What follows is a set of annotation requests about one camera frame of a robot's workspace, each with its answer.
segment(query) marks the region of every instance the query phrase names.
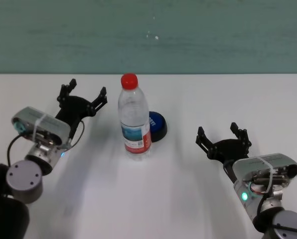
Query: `blue lid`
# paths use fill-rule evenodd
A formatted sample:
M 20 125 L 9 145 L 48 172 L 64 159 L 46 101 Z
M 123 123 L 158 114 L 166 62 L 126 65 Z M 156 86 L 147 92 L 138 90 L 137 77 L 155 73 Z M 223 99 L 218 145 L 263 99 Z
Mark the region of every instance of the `blue lid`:
M 164 138 L 167 133 L 167 125 L 164 117 L 157 112 L 149 112 L 149 130 L 152 142 Z

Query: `gray cylindrical joint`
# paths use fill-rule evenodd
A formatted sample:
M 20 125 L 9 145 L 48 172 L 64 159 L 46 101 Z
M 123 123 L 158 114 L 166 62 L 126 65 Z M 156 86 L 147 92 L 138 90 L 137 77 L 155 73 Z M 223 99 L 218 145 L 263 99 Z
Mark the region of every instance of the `gray cylindrical joint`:
M 40 167 L 29 160 L 13 164 L 6 175 L 6 181 L 15 199 L 28 204 L 42 194 L 42 172 Z

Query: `black cable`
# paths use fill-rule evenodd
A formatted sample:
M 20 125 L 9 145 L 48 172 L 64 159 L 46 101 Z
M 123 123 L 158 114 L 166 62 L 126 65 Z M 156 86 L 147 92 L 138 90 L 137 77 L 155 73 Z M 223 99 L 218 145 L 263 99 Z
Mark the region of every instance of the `black cable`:
M 29 134 L 32 134 L 32 132 L 23 132 L 23 133 L 20 133 L 19 135 L 17 135 L 9 144 L 8 146 L 8 149 L 7 149 L 7 162 L 8 162 L 8 167 L 11 167 L 11 162 L 10 162 L 10 149 L 11 149 L 11 146 L 13 145 L 14 142 L 16 142 L 17 139 L 25 136 L 25 135 L 29 135 Z
M 226 162 L 223 163 L 224 172 L 226 173 L 226 175 L 229 177 L 229 179 L 233 183 L 235 183 L 235 181 L 237 180 L 237 178 L 236 178 L 236 175 L 234 174 L 233 168 L 232 168 L 232 166 L 230 164 L 231 163 L 234 163 L 235 161 L 236 160 L 231 159 L 231 160 L 228 160 L 228 161 L 226 161 Z
M 257 207 L 257 219 L 259 220 L 260 210 L 262 209 L 264 201 L 269 197 L 269 192 L 264 193 L 262 199 L 260 200 L 258 207 Z
M 81 137 L 82 137 L 82 135 L 83 135 L 83 133 L 84 133 L 84 129 L 85 129 L 84 122 L 83 122 L 83 120 L 81 120 L 80 122 L 82 123 L 82 126 L 83 126 L 83 128 L 82 128 L 82 132 L 81 132 L 80 137 L 78 138 L 78 140 L 74 143 L 74 145 L 72 145 L 72 147 L 71 147 L 70 149 L 72 149 L 74 146 L 77 145 L 77 143 L 80 141 L 80 139 L 81 139 Z
M 284 227 L 284 226 L 281 226 L 281 225 L 272 225 L 272 228 L 297 233 L 297 228 L 289 228 L 289 227 Z

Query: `bottle label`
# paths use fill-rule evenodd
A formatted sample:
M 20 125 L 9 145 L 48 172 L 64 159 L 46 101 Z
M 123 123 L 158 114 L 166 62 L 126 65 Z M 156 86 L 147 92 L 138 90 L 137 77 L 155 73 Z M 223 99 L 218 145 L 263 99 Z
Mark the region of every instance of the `bottle label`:
M 131 153 L 144 153 L 148 150 L 151 144 L 149 121 L 139 127 L 130 127 L 122 123 L 121 126 L 127 151 Z

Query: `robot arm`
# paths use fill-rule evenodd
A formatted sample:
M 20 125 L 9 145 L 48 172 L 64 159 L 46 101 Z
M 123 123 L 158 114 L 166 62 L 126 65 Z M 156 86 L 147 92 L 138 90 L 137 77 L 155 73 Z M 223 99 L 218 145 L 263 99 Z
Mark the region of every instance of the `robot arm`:
M 237 139 L 212 143 L 202 127 L 196 143 L 209 159 L 223 163 L 223 169 L 234 184 L 254 227 L 264 233 L 263 239 L 297 239 L 297 213 L 282 207 L 283 188 L 297 176 L 297 163 L 280 154 L 251 157 L 247 131 L 231 124 Z
M 10 147 L 16 139 L 24 137 L 35 144 L 25 160 L 9 166 L 0 164 L 0 239 L 24 237 L 29 223 L 25 204 L 41 196 L 42 177 L 49 174 L 64 152 L 72 147 L 71 141 L 81 120 L 95 116 L 107 103 L 105 87 L 93 102 L 70 96 L 75 87 L 74 79 L 69 85 L 62 85 L 57 98 L 61 110 L 56 117 L 27 107 L 12 118 L 19 135 L 8 148 L 8 163 Z

